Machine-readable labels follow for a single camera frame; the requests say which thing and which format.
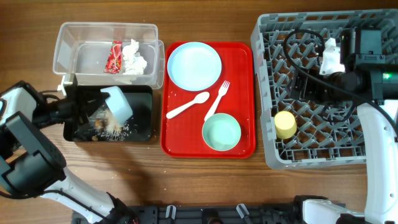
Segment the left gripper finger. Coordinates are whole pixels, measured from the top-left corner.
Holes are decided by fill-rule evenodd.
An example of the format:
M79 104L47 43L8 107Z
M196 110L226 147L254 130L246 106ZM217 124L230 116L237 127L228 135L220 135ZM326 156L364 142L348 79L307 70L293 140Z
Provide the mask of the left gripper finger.
M90 119L82 123L81 120L76 121L73 126L73 137L91 137L93 132L93 124Z
M87 91L83 102L86 108L98 109L108 97L107 92Z

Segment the rice and food scraps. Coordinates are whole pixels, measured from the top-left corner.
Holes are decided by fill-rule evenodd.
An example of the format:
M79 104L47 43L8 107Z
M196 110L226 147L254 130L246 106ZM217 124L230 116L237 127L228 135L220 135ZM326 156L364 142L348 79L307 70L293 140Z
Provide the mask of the rice and food scraps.
M107 107L95 111L88 118L88 123L75 131L77 137L87 141L124 141L131 134L128 122L120 124Z

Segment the light blue bowl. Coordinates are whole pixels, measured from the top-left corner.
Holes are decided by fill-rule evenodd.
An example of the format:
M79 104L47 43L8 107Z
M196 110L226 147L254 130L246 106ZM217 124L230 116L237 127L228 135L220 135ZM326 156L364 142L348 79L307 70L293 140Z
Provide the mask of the light blue bowl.
M119 124L124 124L133 115L132 108L120 87L102 88L100 92L109 94L105 102Z

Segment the red snack wrapper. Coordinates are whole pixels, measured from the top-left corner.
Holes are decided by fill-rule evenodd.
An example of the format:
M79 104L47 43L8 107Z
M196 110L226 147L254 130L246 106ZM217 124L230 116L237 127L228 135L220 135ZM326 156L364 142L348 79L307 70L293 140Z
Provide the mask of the red snack wrapper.
M104 73L119 73L122 69L122 42L113 41Z

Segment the yellow plastic cup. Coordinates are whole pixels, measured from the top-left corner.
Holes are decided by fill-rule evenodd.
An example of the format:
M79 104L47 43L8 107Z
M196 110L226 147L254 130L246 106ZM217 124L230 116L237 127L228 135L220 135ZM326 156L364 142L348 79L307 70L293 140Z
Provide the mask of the yellow plastic cup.
M291 138L297 131L295 116L289 111L280 111L274 116L276 136L279 139Z

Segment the white tissue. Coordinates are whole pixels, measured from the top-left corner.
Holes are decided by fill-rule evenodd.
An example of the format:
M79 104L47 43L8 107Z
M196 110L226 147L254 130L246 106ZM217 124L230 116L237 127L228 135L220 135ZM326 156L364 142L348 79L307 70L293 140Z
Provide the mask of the white tissue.
M124 75L143 75L147 62L138 52L139 42L131 39L131 43L122 49Z

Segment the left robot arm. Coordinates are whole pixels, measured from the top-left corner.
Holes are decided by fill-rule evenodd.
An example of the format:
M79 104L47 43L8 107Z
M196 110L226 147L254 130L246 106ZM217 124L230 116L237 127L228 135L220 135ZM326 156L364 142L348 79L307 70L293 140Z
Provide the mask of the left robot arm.
M120 199L71 172L60 150L41 132L69 121L85 124L103 104L118 122L127 121L132 109L120 87L81 90L72 84L64 99L48 103L47 98L24 81L1 93L1 196L50 199L88 223L139 223L139 216Z

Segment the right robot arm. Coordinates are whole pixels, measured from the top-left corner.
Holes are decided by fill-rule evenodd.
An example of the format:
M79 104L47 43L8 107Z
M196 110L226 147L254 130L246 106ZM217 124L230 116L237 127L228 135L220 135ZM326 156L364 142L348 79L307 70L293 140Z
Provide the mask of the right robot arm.
M317 32L304 33L320 39L319 54L333 69L313 72L297 65L289 95L325 106L352 101L364 136L367 168L367 199L363 213L354 212L325 198L299 203L304 223L397 223L397 65L387 63L379 29L354 28L340 37L338 59L329 57L326 41Z

